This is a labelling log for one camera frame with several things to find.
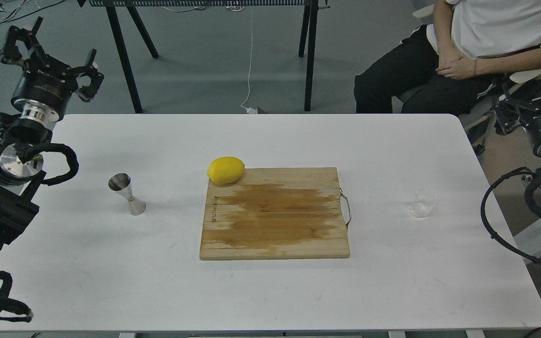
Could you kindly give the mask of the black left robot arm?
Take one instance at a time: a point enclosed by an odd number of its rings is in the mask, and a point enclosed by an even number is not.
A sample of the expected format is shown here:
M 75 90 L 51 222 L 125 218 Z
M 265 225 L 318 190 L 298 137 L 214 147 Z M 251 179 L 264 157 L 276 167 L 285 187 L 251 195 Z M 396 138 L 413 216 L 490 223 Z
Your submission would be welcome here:
M 17 114 L 0 112 L 0 250 L 39 213 L 32 199 L 40 186 L 77 175 L 77 154 L 66 144 L 52 143 L 51 125 L 62 121 L 73 94 L 90 102 L 104 79 L 94 65 L 95 49 L 78 67 L 47 54 L 37 39 L 42 21 L 38 17 L 30 29 L 11 26 L 0 50 L 2 64 L 22 69 L 11 98 Z M 10 297 L 12 284 L 12 276 L 0 271 L 0 321 L 28 323 L 33 312 Z

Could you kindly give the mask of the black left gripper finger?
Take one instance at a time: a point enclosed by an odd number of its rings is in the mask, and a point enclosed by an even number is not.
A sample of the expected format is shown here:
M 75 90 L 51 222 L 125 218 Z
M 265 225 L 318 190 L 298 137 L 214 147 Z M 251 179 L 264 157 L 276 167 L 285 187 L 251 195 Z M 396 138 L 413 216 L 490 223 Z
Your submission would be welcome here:
M 67 87 L 71 93 L 75 93 L 83 102 L 91 102 L 96 96 L 104 75 L 94 65 L 97 50 L 95 48 L 88 52 L 86 62 L 83 66 L 69 67 L 67 69 Z M 78 85 L 78 78 L 87 77 L 88 85 Z
M 11 26 L 6 34 L 4 45 L 0 50 L 0 63 L 6 65 L 15 65 L 19 67 L 49 67 L 49 55 L 47 55 L 37 40 L 37 32 L 41 27 L 43 17 L 37 17 L 34 25 L 30 29 L 20 29 L 17 26 Z M 24 59 L 17 45 L 22 42 L 29 52 L 28 58 Z

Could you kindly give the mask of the person's right hand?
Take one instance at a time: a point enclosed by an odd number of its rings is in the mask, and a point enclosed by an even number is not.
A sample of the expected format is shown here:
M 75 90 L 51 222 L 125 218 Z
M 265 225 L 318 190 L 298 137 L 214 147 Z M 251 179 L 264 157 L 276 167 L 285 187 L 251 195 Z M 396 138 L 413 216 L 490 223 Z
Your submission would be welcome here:
M 457 51 L 445 51 L 440 54 L 438 68 L 435 70 L 440 76 L 464 80 L 477 76 L 476 60 L 467 58 Z

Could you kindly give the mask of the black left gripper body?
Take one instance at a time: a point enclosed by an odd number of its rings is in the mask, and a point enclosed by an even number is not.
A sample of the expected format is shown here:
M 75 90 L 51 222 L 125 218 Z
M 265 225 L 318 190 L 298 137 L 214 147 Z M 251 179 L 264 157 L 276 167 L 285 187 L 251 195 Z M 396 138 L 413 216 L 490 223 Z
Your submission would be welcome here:
M 11 103 L 21 113 L 20 118 L 33 122 L 59 122 L 66 113 L 68 102 L 78 89 L 77 80 L 66 73 L 48 73 L 30 60 L 18 60 L 13 65 L 22 68 Z

